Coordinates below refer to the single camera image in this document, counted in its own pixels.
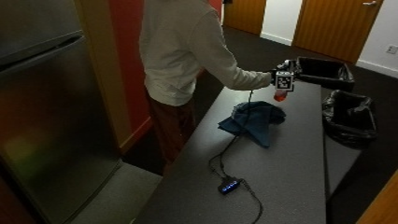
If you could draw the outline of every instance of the long table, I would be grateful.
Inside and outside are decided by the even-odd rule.
[[[221,179],[207,167],[233,136],[218,129],[237,104],[247,102],[249,91],[223,89],[162,179],[134,224],[251,223],[258,203],[239,186],[222,195]],[[243,178],[263,204],[257,223],[326,223],[323,131],[320,87],[296,82],[282,102],[274,88],[254,91],[251,101],[266,101],[286,113],[270,126],[270,147],[238,138],[223,156],[225,172]]]

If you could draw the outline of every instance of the wooden door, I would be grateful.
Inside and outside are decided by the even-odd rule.
[[[223,5],[223,25],[259,35],[266,0],[233,0]]]
[[[398,221],[398,171],[376,195],[356,224],[396,223]]]
[[[383,0],[303,0],[294,46],[355,63]]]

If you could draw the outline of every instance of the red wall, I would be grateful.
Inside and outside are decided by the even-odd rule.
[[[221,12],[221,0],[209,0]],[[138,38],[142,19],[142,0],[107,0],[117,49],[123,76],[126,107],[134,140],[147,131],[150,123],[143,98],[143,72],[138,52]]]

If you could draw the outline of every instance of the person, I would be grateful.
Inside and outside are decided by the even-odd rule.
[[[195,130],[191,97],[199,71],[205,69],[237,91],[269,86],[272,76],[237,66],[207,0],[143,0],[139,54],[166,174]]]

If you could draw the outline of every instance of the black cable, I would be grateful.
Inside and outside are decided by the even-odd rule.
[[[235,137],[233,138],[233,140],[229,142],[229,144],[226,145],[225,149],[209,160],[209,167],[211,169],[211,172],[215,173],[218,175],[218,177],[225,180],[226,178],[231,178],[226,173],[225,173],[225,170],[223,170],[223,162],[222,162],[222,156],[225,154],[225,152],[227,151],[227,149],[230,148],[230,146],[233,145],[233,143],[235,142],[235,140],[239,138],[239,136],[243,134],[243,129],[245,129],[245,126],[246,126],[246,123],[247,123],[247,120],[249,120],[249,117],[250,117],[250,102],[251,102],[251,95],[253,95],[253,91],[250,91],[250,95],[249,95],[249,101],[247,101],[247,117],[246,117],[246,120],[243,121],[243,124],[239,128],[239,131],[238,131],[238,134],[235,135]],[[213,160],[218,157],[218,162],[219,162],[219,170],[222,171],[222,174],[223,176],[217,172],[217,169],[215,167],[211,165],[211,162]],[[262,202],[261,200],[257,198],[255,196],[255,193],[253,192],[250,186],[249,186],[249,183],[245,179],[239,179],[239,182],[243,184],[245,188],[247,189],[247,191],[250,192],[251,196],[254,197],[254,199],[257,200],[258,202],[258,205],[259,205],[259,210],[258,210],[258,214],[257,214],[257,217],[255,217],[255,220],[251,222],[251,224],[255,224],[262,216],[262,212],[263,212],[263,205],[262,205]]]

